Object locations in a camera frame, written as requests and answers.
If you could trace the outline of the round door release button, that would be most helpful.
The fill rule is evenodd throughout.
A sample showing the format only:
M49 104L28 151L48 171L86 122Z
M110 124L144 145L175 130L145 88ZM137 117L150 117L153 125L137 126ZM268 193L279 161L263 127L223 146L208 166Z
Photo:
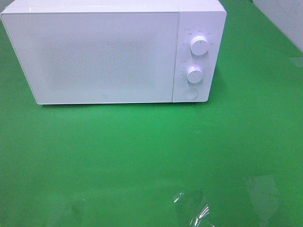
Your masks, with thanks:
M195 88L189 88L184 92L184 97L186 99L194 100L198 96L198 91Z

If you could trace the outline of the white control knob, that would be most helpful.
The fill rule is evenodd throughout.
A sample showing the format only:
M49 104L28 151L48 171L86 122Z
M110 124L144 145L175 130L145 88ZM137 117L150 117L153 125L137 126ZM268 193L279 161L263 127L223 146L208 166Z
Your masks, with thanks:
M193 55L204 55L209 49L209 41L205 35L197 35L190 40L190 50Z
M187 69L187 81L192 84L200 83L204 78L204 69L199 66L192 66Z

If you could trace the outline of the white microwave door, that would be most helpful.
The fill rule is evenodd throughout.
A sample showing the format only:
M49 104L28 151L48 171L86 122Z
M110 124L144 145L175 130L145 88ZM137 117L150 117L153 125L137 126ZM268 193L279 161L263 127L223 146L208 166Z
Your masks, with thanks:
M4 13L38 104L171 102L178 13Z

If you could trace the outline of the white microwave oven body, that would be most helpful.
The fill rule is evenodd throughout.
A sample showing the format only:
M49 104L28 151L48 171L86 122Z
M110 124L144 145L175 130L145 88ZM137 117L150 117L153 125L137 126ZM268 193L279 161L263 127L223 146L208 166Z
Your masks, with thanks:
M172 103L205 102L214 76L227 13L217 0L16 0L4 13L178 13L175 71ZM191 53L190 40L205 35L208 51L201 56ZM187 69L199 66L204 69L200 83L187 81ZM186 99L184 92L195 88L198 96Z

